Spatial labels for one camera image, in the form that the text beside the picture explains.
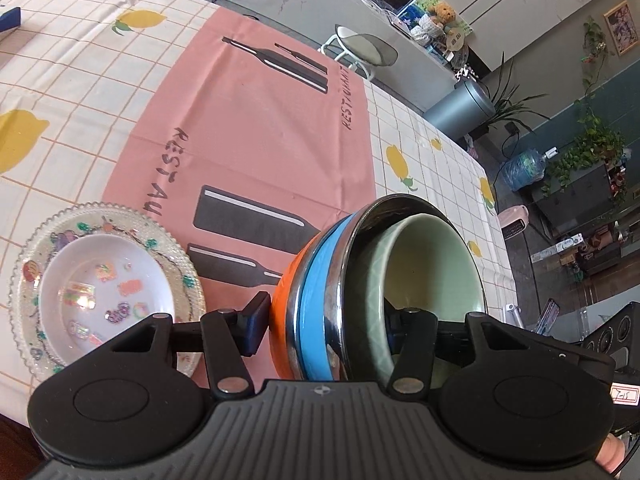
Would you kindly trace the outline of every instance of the stainless steel bowl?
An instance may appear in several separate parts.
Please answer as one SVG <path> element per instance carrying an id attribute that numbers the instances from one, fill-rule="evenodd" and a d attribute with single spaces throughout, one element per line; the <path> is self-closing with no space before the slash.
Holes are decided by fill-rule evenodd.
<path id="1" fill-rule="evenodd" d="M 337 221 L 330 227 L 327 227 L 316 237 L 311 245 L 306 249 L 300 259 L 300 263 L 296 267 L 291 279 L 291 287 L 287 297 L 285 311 L 285 342 L 287 346 L 287 357 L 289 358 L 289 368 L 293 374 L 293 378 L 297 381 L 307 380 L 305 369 L 302 365 L 300 350 L 300 338 L 298 334 L 298 317 L 300 315 L 300 301 L 302 300 L 302 289 L 309 267 L 318 253 L 318 250 L 325 240 L 334 232 L 340 222 Z"/>
<path id="2" fill-rule="evenodd" d="M 335 380 L 351 380 L 355 378 L 350 366 L 344 326 L 344 309 L 348 308 L 348 305 L 344 304 L 344 287 L 349 262 L 353 261 L 376 235 L 402 219 L 418 213 L 437 216 L 458 233 L 449 219 L 426 200 L 410 194 L 393 194 L 383 196 L 360 209 L 349 220 L 338 239 L 329 266 L 329 275 L 324 291 L 324 336 L 327 358 Z"/>

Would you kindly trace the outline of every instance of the speaker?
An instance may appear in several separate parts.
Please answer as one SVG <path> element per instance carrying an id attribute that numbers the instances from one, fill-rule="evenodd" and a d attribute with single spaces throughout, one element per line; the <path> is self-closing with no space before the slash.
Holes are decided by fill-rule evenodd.
<path id="1" fill-rule="evenodd" d="M 640 386 L 640 303 L 632 301 L 582 342 L 583 348 L 607 354 L 616 362 L 615 383 Z M 640 430 L 640 407 L 615 404 L 612 431 Z"/>

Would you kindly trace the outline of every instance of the black gripper pad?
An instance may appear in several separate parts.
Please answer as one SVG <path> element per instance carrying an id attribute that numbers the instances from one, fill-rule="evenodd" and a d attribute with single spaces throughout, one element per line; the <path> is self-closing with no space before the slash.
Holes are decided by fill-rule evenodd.
<path id="1" fill-rule="evenodd" d="M 293 381 L 221 403 L 196 437 L 154 461 L 99 470 L 51 460 L 31 478 L 610 480 L 593 462 L 559 471 L 483 462 L 450 441 L 425 405 L 392 400 L 374 383 Z"/>

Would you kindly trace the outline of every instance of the sticker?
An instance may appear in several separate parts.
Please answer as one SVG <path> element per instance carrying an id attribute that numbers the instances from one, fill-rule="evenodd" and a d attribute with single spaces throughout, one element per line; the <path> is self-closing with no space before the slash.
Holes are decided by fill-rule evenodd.
<path id="1" fill-rule="evenodd" d="M 129 317 L 131 313 L 131 307 L 129 303 L 121 302 L 118 304 L 118 308 L 116 310 L 107 310 L 104 313 L 104 319 L 106 319 L 109 323 L 119 323 L 126 317 Z"/>
<path id="2" fill-rule="evenodd" d="M 109 282 L 117 277 L 116 269 L 112 263 L 105 263 L 95 266 L 95 277 L 101 282 Z"/>
<path id="3" fill-rule="evenodd" d="M 55 244 L 56 250 L 59 251 L 74 240 L 78 240 L 78 235 L 71 229 L 64 231 L 63 233 L 53 233 L 51 241 Z"/>
<path id="4" fill-rule="evenodd" d="M 95 307 L 95 288 L 86 283 L 69 282 L 62 295 L 62 303 L 82 310 L 91 310 Z"/>
<path id="5" fill-rule="evenodd" d="M 31 357 L 33 357 L 34 361 L 39 361 L 40 359 L 42 359 L 42 350 L 40 350 L 39 348 L 31 348 L 29 350 L 29 353 L 31 354 Z"/>
<path id="6" fill-rule="evenodd" d="M 140 292 L 140 290 L 142 290 L 142 282 L 140 280 L 129 280 L 128 282 L 122 282 L 118 285 L 118 291 L 123 296 L 135 294 L 136 292 Z"/>
<path id="7" fill-rule="evenodd" d="M 95 346 L 100 346 L 102 343 L 104 343 L 104 339 L 102 338 L 102 336 L 95 332 L 89 336 L 88 341 Z"/>
<path id="8" fill-rule="evenodd" d="M 640 386 L 637 384 L 613 383 L 611 385 L 611 398 L 614 404 L 637 406 L 638 402 L 640 402 Z"/>
<path id="9" fill-rule="evenodd" d="M 22 275 L 28 282 L 35 282 L 40 277 L 40 267 L 33 260 L 29 260 L 22 266 Z"/>
<path id="10" fill-rule="evenodd" d="M 69 326 L 66 329 L 72 336 L 77 337 L 78 339 L 87 339 L 90 334 L 89 327 L 86 327 L 73 319 L 69 321 Z"/>
<path id="11" fill-rule="evenodd" d="M 111 222 L 109 222 L 104 216 L 102 217 L 102 230 L 105 233 L 112 233 L 113 232 L 113 224 Z"/>
<path id="12" fill-rule="evenodd" d="M 143 319 L 149 315 L 149 307 L 146 303 L 136 303 L 133 306 L 133 315 L 138 319 Z"/>

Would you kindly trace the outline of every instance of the white label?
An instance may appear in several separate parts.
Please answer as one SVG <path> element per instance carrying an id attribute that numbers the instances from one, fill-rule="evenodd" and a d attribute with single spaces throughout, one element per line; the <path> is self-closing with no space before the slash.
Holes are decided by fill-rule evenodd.
<path id="1" fill-rule="evenodd" d="M 614 404 L 637 406 L 638 402 L 640 402 L 640 386 L 636 384 L 613 383 L 611 385 L 611 398 Z"/>

